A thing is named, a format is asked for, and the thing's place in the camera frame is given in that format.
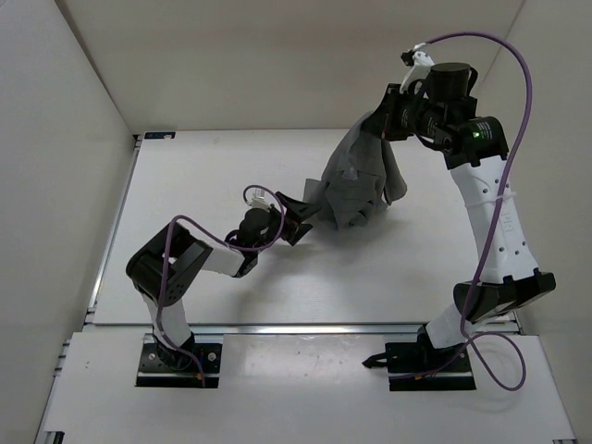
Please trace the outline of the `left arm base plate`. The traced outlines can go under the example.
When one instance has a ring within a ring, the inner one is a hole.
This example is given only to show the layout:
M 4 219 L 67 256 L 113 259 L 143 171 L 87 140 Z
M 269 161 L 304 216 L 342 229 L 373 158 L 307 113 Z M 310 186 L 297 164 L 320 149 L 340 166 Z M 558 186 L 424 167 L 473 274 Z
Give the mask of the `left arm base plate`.
M 135 386 L 139 388 L 217 389 L 222 361 L 221 340 L 197 339 L 192 355 L 202 366 L 177 351 L 170 351 L 152 337 L 145 337 Z

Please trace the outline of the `grey pleated skirt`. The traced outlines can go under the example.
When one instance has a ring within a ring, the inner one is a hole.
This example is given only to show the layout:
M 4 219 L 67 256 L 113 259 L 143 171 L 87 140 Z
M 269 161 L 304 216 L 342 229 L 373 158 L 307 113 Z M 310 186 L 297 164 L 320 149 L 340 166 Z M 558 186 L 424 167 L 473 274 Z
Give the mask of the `grey pleated skirt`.
M 405 196 L 407 184 L 388 141 L 362 130 L 362 115 L 341 139 L 320 179 L 307 179 L 303 199 L 336 230 L 358 228 Z

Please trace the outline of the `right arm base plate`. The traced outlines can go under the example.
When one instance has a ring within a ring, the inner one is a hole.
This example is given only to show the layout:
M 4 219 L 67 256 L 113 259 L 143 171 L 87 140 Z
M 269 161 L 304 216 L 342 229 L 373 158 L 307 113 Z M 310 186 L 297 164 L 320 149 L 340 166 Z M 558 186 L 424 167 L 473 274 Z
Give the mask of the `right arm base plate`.
M 414 341 L 387 342 L 385 352 L 391 392 L 476 390 L 463 345 L 436 349 L 424 327 L 419 329 Z

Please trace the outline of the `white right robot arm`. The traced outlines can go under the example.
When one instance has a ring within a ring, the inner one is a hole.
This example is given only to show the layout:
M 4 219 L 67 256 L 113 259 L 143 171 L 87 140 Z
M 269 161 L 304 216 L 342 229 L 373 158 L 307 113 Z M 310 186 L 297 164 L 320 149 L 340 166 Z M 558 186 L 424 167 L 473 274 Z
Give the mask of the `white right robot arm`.
M 504 130 L 496 118 L 476 114 L 470 94 L 476 70 L 460 62 L 436 64 L 429 56 L 410 67 L 402 83 L 389 85 L 361 130 L 383 142 L 414 136 L 442 153 L 479 254 L 474 278 L 454 287 L 453 304 L 390 358 L 401 371 L 427 373 L 461 354 L 479 325 L 554 290 L 556 282 L 529 251 L 509 183 Z

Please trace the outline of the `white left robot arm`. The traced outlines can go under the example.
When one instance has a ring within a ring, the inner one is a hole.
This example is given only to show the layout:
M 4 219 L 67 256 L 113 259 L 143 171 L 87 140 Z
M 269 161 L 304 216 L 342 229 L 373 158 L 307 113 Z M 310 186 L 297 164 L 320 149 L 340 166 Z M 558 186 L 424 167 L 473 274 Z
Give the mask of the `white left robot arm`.
M 259 254 L 277 241 L 294 246 L 320 211 L 276 191 L 272 203 L 260 194 L 245 198 L 249 209 L 238 227 L 219 239 L 188 216 L 171 219 L 129 259 L 126 275 L 147 305 L 159 359 L 174 372 L 204 378 L 204 358 L 197 351 L 182 298 L 201 272 L 242 278 L 258 264 Z

